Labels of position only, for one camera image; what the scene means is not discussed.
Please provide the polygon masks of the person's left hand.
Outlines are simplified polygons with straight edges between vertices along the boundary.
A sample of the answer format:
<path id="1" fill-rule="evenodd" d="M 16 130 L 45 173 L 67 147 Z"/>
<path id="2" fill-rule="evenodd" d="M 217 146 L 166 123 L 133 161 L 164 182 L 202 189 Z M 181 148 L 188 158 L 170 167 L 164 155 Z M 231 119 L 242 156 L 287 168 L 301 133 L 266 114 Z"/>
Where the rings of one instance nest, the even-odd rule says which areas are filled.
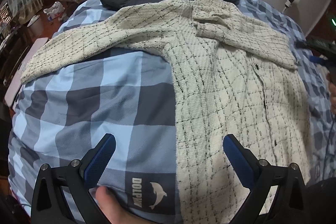
<path id="1" fill-rule="evenodd" d="M 123 209 L 113 193 L 105 186 L 99 186 L 96 190 L 96 200 L 104 215 L 112 224 L 150 224 L 146 219 Z"/>

